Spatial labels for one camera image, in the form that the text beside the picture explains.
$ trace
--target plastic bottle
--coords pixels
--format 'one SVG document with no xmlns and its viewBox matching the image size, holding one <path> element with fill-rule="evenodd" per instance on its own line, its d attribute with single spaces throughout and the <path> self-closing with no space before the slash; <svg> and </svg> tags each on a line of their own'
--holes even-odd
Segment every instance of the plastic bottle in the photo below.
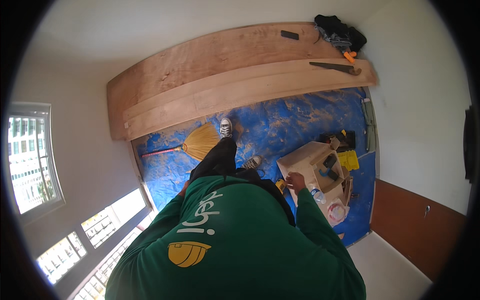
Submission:
<svg viewBox="0 0 480 300">
<path fill-rule="evenodd" d="M 327 202 L 325 199 L 325 194 L 317 187 L 311 186 L 310 194 L 312 194 L 317 203 L 325 204 Z"/>
</svg>

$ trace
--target red broom handle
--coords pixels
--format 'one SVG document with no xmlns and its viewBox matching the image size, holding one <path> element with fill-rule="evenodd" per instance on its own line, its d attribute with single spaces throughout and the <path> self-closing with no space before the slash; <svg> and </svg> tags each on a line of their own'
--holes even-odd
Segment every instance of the red broom handle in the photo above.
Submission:
<svg viewBox="0 0 480 300">
<path fill-rule="evenodd" d="M 178 147 L 167 149 L 167 150 L 162 150 L 162 151 L 152 152 L 152 153 L 148 153 L 148 154 L 143 154 L 141 156 L 141 158 L 144 158 L 144 157 L 147 157 L 147 156 L 152 156 L 152 155 L 157 155 L 157 154 L 160 154 L 160 153 L 180 151 L 180 150 L 181 150 L 181 146 L 178 146 Z"/>
</svg>

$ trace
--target yellow hard hat logo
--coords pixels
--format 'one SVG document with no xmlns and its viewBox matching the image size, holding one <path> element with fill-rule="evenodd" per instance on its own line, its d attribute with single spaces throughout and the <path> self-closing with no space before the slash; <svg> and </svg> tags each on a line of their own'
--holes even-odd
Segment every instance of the yellow hard hat logo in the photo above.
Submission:
<svg viewBox="0 0 480 300">
<path fill-rule="evenodd" d="M 168 258 L 177 266 L 186 268 L 198 264 L 212 246 L 196 241 L 179 241 L 168 244 Z"/>
</svg>

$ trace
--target wooden board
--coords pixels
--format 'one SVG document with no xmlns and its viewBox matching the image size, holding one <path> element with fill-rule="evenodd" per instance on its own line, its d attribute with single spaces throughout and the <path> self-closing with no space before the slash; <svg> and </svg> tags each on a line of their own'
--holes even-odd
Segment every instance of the wooden board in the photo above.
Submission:
<svg viewBox="0 0 480 300">
<path fill-rule="evenodd" d="M 366 60 L 358 76 L 292 60 L 252 66 L 213 75 L 181 85 L 147 99 L 127 110 L 127 140 L 201 116 L 280 97 L 376 84 Z M 346 64 L 345 59 L 314 60 Z"/>
<path fill-rule="evenodd" d="M 425 208 L 430 212 L 425 216 Z M 371 229 L 435 281 L 462 231 L 464 215 L 385 181 L 375 181 Z"/>
<path fill-rule="evenodd" d="M 282 37 L 281 30 L 298 33 L 300 39 Z M 314 44 L 317 38 L 310 22 L 259 24 L 211 33 L 159 52 L 107 84 L 111 137 L 127 137 L 122 120 L 126 109 L 182 84 L 259 64 L 343 58 L 322 39 Z"/>
</svg>

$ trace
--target broom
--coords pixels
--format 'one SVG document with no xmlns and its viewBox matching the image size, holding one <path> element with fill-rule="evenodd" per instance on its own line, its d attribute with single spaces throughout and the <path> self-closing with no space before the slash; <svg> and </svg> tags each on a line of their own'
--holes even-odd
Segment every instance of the broom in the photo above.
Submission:
<svg viewBox="0 0 480 300">
<path fill-rule="evenodd" d="M 192 131 L 192 133 L 187 136 L 182 146 L 144 154 L 141 157 L 143 158 L 160 153 L 183 150 L 191 157 L 202 161 L 202 159 L 205 158 L 205 155 L 207 155 L 208 151 L 210 151 L 218 143 L 218 141 L 220 141 L 220 139 L 215 127 L 211 122 L 208 122 Z"/>
</svg>

